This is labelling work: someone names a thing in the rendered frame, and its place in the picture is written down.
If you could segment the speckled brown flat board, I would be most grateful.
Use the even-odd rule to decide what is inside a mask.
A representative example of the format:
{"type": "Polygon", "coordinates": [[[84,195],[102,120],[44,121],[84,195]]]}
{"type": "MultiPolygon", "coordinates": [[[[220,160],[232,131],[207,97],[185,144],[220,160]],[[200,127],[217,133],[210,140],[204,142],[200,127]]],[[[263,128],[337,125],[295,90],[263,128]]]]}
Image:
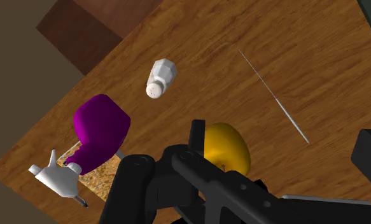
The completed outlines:
{"type": "MultiPolygon", "coordinates": [[[[80,155],[78,151],[80,151],[81,153],[86,153],[87,157],[90,158],[101,157],[97,153],[97,150],[91,150],[89,147],[83,146],[82,143],[79,141],[65,153],[59,155],[56,162],[59,166],[65,167],[68,164],[68,159],[70,157],[72,157],[73,155],[80,155]]],[[[110,157],[103,164],[98,166],[98,168],[88,172],[85,175],[79,176],[79,182],[84,184],[103,201],[106,201],[118,165],[124,157],[125,154],[121,151],[121,149],[116,150],[113,156],[110,157]]]]}

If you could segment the thin silver skewer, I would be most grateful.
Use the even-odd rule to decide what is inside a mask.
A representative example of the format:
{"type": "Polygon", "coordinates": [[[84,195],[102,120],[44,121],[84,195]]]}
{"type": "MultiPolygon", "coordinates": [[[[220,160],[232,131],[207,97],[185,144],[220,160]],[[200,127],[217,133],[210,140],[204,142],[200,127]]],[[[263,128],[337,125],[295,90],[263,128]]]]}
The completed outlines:
{"type": "Polygon", "coordinates": [[[282,111],[285,113],[285,115],[288,117],[289,121],[293,124],[293,126],[297,129],[298,133],[303,137],[303,139],[306,141],[307,144],[310,144],[310,141],[308,140],[307,136],[304,134],[304,132],[301,130],[301,128],[298,126],[296,121],[292,118],[292,116],[289,114],[289,112],[286,110],[286,108],[281,104],[280,100],[275,96],[273,91],[269,88],[269,86],[266,84],[264,79],[260,76],[259,72],[255,69],[255,67],[250,63],[248,58],[245,56],[245,54],[241,51],[240,48],[238,48],[239,53],[242,55],[242,57],[246,60],[246,62],[249,64],[249,66],[252,68],[252,70],[255,72],[257,77],[261,80],[261,82],[264,84],[266,89],[270,92],[270,94],[273,96],[275,101],[278,103],[279,107],[282,109],[282,111]]]}

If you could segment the yellow apple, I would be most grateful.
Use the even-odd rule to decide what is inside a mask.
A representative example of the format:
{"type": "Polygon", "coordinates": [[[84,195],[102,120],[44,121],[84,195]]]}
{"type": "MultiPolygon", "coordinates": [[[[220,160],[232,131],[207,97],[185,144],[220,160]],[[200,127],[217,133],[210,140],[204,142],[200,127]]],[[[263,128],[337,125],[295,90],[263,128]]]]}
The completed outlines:
{"type": "Polygon", "coordinates": [[[223,171],[237,171],[246,176],[251,160],[246,142],[227,123],[215,123],[205,131],[204,158],[223,171]]]}

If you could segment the white salt shaker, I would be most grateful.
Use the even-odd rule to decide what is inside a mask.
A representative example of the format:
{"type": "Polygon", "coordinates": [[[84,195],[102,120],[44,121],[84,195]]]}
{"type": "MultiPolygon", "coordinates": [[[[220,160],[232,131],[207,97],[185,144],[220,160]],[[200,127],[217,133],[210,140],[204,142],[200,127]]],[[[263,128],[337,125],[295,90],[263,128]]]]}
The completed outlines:
{"type": "Polygon", "coordinates": [[[154,62],[146,84],[146,94],[152,99],[161,97],[177,75],[175,63],[168,59],[154,62]]]}

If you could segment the purple spray bottle white head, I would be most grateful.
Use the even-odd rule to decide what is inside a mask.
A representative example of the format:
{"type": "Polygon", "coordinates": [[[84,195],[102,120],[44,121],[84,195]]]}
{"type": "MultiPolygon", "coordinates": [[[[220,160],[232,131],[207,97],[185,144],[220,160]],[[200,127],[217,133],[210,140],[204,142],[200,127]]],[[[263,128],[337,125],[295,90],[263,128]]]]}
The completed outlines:
{"type": "Polygon", "coordinates": [[[66,159],[66,166],[57,165],[56,152],[52,150],[46,167],[33,164],[29,172],[56,194],[87,207],[78,195],[78,177],[100,167],[114,155],[124,157],[120,147],[130,129],[130,116],[110,97],[99,94],[77,109],[73,124],[81,146],[66,159]]]}

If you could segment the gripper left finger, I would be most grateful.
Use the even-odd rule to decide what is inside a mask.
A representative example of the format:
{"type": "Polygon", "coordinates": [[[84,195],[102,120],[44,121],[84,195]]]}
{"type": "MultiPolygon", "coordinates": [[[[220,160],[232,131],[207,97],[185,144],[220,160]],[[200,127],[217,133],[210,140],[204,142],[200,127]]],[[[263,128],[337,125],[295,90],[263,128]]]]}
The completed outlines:
{"type": "Polygon", "coordinates": [[[279,224],[261,180],[223,171],[204,158],[205,121],[193,120],[188,144],[167,147],[159,160],[122,159],[98,224],[153,224],[159,209],[173,207],[173,224],[279,224]]]}

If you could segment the wooden table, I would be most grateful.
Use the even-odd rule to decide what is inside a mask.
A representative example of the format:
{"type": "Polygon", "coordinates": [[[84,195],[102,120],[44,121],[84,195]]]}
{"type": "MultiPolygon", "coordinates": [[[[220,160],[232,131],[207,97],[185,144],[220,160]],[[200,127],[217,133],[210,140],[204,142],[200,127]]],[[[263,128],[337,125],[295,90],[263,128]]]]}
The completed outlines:
{"type": "Polygon", "coordinates": [[[97,224],[104,203],[84,186],[88,208],[63,199],[29,167],[77,142],[74,112],[97,94],[131,118],[127,155],[159,158],[187,142],[192,120],[225,122],[248,145],[249,178],[274,195],[371,201],[351,162],[359,131],[371,129],[371,29],[356,0],[164,0],[0,158],[0,181],[59,224],[97,224]],[[146,84],[160,59],[177,75],[152,99],[146,84]]]}

